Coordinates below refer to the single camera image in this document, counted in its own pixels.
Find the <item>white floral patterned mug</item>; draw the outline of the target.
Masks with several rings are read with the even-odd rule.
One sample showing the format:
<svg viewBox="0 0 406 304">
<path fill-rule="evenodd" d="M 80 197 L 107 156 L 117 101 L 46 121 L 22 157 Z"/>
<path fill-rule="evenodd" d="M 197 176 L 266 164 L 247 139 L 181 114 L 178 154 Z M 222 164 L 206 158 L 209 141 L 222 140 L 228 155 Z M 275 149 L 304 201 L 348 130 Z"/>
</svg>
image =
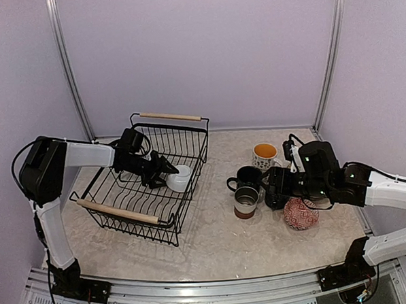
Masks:
<svg viewBox="0 0 406 304">
<path fill-rule="evenodd" d="M 283 167 L 283 162 L 277 157 L 278 150 L 270 143 L 258 143 L 253 148 L 252 165 L 261 171 L 270 167 Z"/>
</svg>

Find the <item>white grey ceramic bowl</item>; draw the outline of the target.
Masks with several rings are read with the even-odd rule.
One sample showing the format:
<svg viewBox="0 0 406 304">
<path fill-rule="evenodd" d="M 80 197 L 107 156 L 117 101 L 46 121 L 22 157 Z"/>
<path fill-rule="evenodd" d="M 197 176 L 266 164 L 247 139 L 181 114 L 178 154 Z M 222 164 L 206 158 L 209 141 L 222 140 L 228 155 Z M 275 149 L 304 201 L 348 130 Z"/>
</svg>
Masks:
<svg viewBox="0 0 406 304">
<path fill-rule="evenodd" d="M 168 174 L 166 177 L 167 187 L 174 192 L 185 192 L 192 175 L 192 169 L 188 165 L 176 165 L 177 174 Z"/>
</svg>

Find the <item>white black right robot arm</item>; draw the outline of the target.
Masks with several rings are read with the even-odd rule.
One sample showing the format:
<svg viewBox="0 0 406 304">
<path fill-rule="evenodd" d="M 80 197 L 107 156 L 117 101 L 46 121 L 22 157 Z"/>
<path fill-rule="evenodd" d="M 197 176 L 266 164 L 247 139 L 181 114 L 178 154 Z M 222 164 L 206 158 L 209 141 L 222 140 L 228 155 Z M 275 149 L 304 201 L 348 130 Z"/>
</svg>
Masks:
<svg viewBox="0 0 406 304">
<path fill-rule="evenodd" d="M 406 178 L 392 175 L 364 163 L 339 164 L 327 141 L 311 141 L 296 146 L 292 140 L 283 144 L 286 160 L 293 169 L 279 165 L 268 168 L 263 188 L 282 200 L 284 197 L 328 199 L 336 203 L 383 206 L 406 209 Z M 406 255 L 406 228 L 374 237 L 361 237 L 352 242 L 340 278 L 354 283 L 374 267 L 389 259 Z"/>
</svg>

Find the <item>blue white patterned bowl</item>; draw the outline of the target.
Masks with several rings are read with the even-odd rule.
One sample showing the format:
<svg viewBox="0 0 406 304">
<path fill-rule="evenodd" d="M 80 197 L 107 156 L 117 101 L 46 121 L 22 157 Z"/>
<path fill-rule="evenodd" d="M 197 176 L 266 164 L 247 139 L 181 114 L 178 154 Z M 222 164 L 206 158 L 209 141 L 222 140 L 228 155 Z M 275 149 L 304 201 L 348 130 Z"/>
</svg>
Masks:
<svg viewBox="0 0 406 304">
<path fill-rule="evenodd" d="M 320 219 L 318 210 L 308 208 L 304 200 L 296 197 L 288 200 L 283 214 L 288 226 L 302 231 L 313 227 Z"/>
</svg>

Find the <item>brown white small cup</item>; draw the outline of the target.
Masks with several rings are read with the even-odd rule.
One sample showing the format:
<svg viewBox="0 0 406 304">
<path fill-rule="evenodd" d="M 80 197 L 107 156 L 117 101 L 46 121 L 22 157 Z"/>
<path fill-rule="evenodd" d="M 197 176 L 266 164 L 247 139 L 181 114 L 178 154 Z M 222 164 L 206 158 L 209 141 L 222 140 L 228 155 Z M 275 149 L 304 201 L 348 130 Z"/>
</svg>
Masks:
<svg viewBox="0 0 406 304">
<path fill-rule="evenodd" d="M 259 193 L 252 187 L 238 188 L 234 194 L 234 214 L 242 220 L 252 218 L 258 205 L 258 197 Z"/>
</svg>

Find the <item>dark green mug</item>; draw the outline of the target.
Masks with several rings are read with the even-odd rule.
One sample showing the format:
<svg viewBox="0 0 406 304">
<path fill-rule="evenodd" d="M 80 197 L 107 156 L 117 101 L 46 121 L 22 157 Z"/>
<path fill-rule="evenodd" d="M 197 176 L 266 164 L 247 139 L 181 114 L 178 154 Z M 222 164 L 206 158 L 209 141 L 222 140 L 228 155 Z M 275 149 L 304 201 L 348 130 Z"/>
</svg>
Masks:
<svg viewBox="0 0 406 304">
<path fill-rule="evenodd" d="M 262 175 L 263 173 L 259 168 L 243 166 L 237 171 L 235 177 L 227 179 L 226 186 L 233 192 L 243 186 L 251 187 L 259 192 Z"/>
</svg>

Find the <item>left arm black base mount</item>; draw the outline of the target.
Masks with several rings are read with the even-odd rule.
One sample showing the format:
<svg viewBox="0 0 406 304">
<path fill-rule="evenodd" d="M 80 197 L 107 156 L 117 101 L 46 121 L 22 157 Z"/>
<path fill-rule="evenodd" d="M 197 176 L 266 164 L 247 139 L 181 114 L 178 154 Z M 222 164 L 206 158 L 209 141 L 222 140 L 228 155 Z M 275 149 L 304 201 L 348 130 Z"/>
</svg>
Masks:
<svg viewBox="0 0 406 304">
<path fill-rule="evenodd" d="M 112 285 L 106 281 L 81 279 L 76 288 L 69 285 L 56 283 L 52 287 L 52 293 L 68 299 L 86 301 L 87 303 L 106 304 Z"/>
</svg>

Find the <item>dark blue cup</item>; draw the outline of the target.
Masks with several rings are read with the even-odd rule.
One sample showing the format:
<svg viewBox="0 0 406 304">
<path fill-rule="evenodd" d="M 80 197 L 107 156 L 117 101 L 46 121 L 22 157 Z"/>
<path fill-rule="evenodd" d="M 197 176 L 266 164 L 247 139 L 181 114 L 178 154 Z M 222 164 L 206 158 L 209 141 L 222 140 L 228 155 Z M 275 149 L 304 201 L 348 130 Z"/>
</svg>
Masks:
<svg viewBox="0 0 406 304">
<path fill-rule="evenodd" d="M 289 196 L 277 192 L 266 192 L 264 202 L 272 210 L 282 210 L 289 200 Z"/>
</svg>

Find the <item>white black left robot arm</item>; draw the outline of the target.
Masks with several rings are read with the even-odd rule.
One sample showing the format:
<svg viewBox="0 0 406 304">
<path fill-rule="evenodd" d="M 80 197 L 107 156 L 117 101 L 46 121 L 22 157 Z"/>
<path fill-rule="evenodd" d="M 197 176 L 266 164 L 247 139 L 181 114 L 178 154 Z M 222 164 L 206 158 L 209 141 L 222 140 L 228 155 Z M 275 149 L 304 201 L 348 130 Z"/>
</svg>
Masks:
<svg viewBox="0 0 406 304">
<path fill-rule="evenodd" d="M 48 269 L 54 282 L 73 298 L 88 287 L 80 265 L 69 246 L 61 218 L 61 196 L 68 167 L 104 167 L 140 177 L 151 189 L 165 186 L 164 174 L 179 170 L 151 147 L 150 140 L 134 128 L 125 129 L 119 139 L 104 144 L 39 136 L 22 148 L 27 153 L 12 177 L 33 210 L 35 230 L 46 249 Z"/>
</svg>

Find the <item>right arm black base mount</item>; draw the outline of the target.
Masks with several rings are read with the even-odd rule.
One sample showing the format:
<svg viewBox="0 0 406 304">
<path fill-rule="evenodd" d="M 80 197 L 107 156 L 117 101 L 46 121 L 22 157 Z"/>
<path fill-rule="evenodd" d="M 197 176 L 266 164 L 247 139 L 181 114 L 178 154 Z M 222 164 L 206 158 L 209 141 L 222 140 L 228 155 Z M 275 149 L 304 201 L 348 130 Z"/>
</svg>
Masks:
<svg viewBox="0 0 406 304">
<path fill-rule="evenodd" d="M 376 276 L 374 267 L 359 265 L 336 265 L 323 268 L 316 273 L 322 292 L 349 286 Z"/>
</svg>

